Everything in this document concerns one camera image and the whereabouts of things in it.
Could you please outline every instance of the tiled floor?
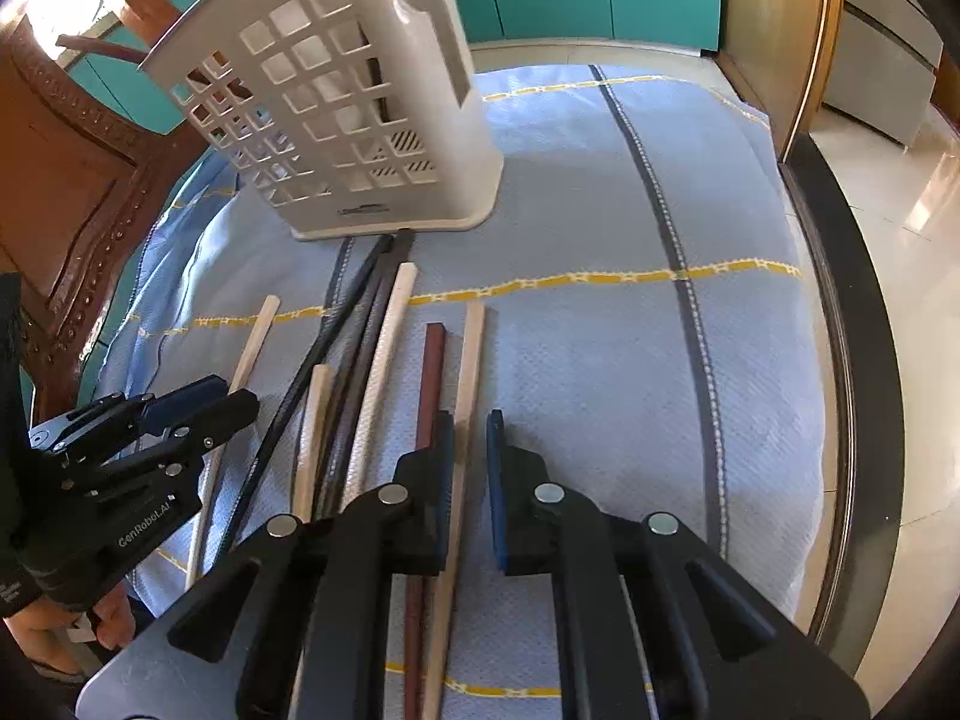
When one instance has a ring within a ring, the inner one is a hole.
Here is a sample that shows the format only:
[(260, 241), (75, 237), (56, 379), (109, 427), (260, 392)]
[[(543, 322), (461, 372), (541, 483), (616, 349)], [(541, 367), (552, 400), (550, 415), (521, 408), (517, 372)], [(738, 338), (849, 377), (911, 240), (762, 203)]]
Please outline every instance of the tiled floor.
[(932, 108), (911, 148), (824, 110), (813, 137), (860, 225), (904, 392), (904, 513), (893, 575), (857, 678), (879, 709), (960, 592), (960, 139)]
[[(731, 98), (736, 98), (736, 92), (727, 81), (726, 76), (711, 59), (666, 52), (665, 50), (652, 50), (648, 47), (538, 42), (523, 46), (479, 47), (473, 52), (473, 61), (477, 71), (544, 64), (599, 63), (642, 67), (645, 70), (653, 70), (666, 76), (694, 81)], [(805, 284), (808, 285), (810, 316), (813, 319), (814, 333), (818, 341), (817, 351), (820, 358), (821, 380), (824, 382), (824, 413), (827, 415), (823, 456), (824, 516), (821, 520), (817, 541), (814, 543), (806, 563), (805, 582), (802, 591), (800, 591), (800, 606), (795, 619), (797, 625), (805, 631), (809, 627), (813, 608), (820, 592), (820, 585), (823, 582), (824, 570), (827, 568), (827, 548), (829, 547), (829, 537), (833, 526), (833, 503), (836, 498), (836, 408), (832, 390), (833, 374), (830, 366), (827, 327), (820, 306), (820, 296), (813, 275), (813, 266), (810, 263), (803, 232), (800, 231), (800, 225), (794, 215), (792, 206), (789, 205), (789, 200), (786, 199), (785, 193), (784, 200), (787, 221), (797, 242), (803, 271), (805, 272)]]

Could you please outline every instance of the white floor tile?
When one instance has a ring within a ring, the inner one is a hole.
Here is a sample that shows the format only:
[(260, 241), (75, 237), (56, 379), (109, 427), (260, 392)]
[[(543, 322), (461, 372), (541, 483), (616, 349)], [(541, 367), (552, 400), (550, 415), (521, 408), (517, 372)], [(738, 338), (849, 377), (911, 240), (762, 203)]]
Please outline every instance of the white floor tile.
[(960, 140), (930, 106), (910, 148), (829, 110), (811, 134), (848, 202), (933, 241), (960, 236)]
[[(949, 228), (957, 203), (949, 181), (938, 178), (941, 158), (960, 153), (960, 142), (925, 125), (918, 146), (904, 152), (829, 112), (819, 114), (814, 139), (853, 207), (890, 316), (904, 394), (907, 523), (960, 493), (960, 226)], [(932, 186), (946, 199), (930, 190), (928, 202), (939, 210), (918, 233), (905, 223), (918, 193)]]
[(901, 522), (960, 493), (960, 251), (854, 210), (883, 290), (904, 395)]
[(853, 209), (893, 330), (904, 396), (904, 511), (857, 679), (877, 710), (960, 593), (960, 139), (931, 108), (910, 148), (822, 111), (813, 138)]
[(901, 527), (894, 570), (856, 680), (877, 712), (936, 638), (960, 590), (960, 504)]
[(816, 541), (806, 556), (805, 573), (803, 573), (803, 587), (800, 589), (800, 603), (797, 605), (797, 614), (794, 622), (797, 627), (806, 633), (810, 629), (813, 619), (813, 610), (820, 597), (820, 587), (824, 584), (824, 571), (827, 570), (827, 555), (829, 555), (830, 535), (833, 533), (833, 507), (836, 504), (836, 493), (824, 494), (824, 513), (820, 519), (820, 528), (817, 531)]

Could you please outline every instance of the laundry basket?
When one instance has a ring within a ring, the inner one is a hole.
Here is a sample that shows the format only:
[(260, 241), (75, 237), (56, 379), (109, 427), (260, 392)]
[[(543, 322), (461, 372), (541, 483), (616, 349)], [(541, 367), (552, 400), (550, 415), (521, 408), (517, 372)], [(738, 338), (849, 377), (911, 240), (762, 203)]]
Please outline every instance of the laundry basket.
[(140, 69), (298, 239), (493, 210), (503, 157), (454, 0), (198, 0)]

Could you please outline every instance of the brown chopstick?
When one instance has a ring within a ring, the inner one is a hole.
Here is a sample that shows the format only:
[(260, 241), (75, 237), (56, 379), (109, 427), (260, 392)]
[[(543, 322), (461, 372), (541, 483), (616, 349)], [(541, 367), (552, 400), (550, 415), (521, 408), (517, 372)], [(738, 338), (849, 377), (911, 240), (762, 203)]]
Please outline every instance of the brown chopstick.
[[(443, 383), (443, 351), (446, 328), (440, 322), (426, 326), (421, 394), (416, 410), (416, 446), (426, 449), (433, 442), (433, 423), (440, 408)], [(424, 645), (424, 578), (408, 576), (403, 616), (403, 720), (418, 720), (421, 703), (421, 660)]]

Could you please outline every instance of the finger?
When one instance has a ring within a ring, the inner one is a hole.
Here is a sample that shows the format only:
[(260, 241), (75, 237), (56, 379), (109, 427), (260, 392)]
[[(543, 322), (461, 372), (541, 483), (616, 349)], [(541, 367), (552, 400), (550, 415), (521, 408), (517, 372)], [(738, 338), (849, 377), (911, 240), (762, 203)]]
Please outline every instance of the finger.
[(136, 632), (130, 599), (127, 598), (126, 594), (121, 596), (118, 603), (110, 611), (112, 613), (109, 617), (101, 617), (101, 623), (97, 626), (97, 640), (107, 650), (126, 647), (133, 641), (133, 634)]
[(117, 584), (107, 595), (104, 595), (96, 604), (93, 605), (93, 613), (95, 613), (102, 620), (109, 620), (117, 610), (120, 610), (122, 605), (126, 603), (127, 607), (130, 607), (130, 603), (127, 601), (127, 594), (124, 591), (121, 584)]

